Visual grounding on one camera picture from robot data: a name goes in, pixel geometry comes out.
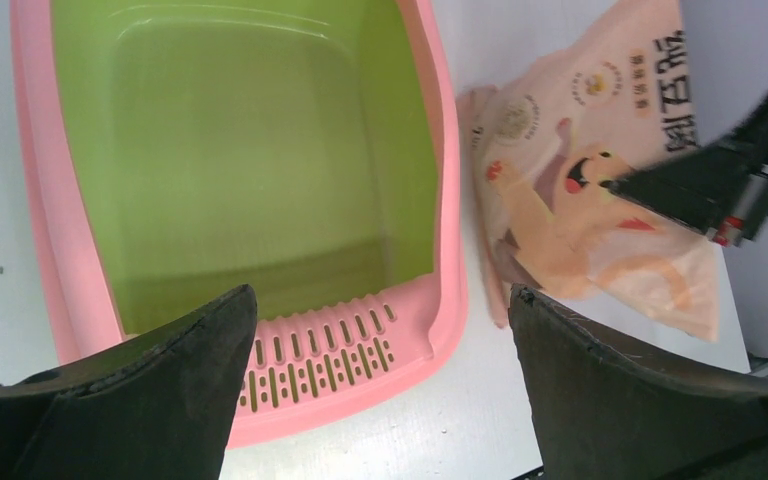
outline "red component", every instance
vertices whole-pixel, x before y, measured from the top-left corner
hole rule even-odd
[[[743,220],[737,217],[726,217],[723,220],[723,224],[720,225],[719,231],[711,239],[712,242],[727,247],[731,245],[732,241],[740,235],[740,230],[743,228]]]
[[[496,160],[495,162],[491,163],[489,167],[487,167],[487,173],[485,174],[487,176],[487,180],[493,181],[496,180],[496,177],[499,176],[499,173],[502,171],[502,162]]]

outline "pink litter box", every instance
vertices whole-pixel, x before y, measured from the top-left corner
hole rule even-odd
[[[452,354],[460,157],[430,0],[12,0],[11,21],[62,363],[251,284],[236,447]]]

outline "cat litter bag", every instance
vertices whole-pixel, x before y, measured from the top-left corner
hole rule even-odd
[[[570,48],[458,100],[497,324],[522,283],[716,339],[716,247],[601,186],[698,146],[686,55],[677,0],[619,0]]]

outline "circular logo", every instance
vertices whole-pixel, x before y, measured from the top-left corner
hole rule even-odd
[[[610,102],[622,90],[622,74],[611,62],[601,62],[572,79],[572,96],[583,107],[598,107]]]
[[[540,126],[540,107],[531,95],[523,95],[508,103],[496,138],[503,144],[514,143],[522,138],[531,139]]]

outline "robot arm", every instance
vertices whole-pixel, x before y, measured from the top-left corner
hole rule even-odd
[[[602,186],[720,245],[754,240],[768,217],[768,94],[712,144]]]

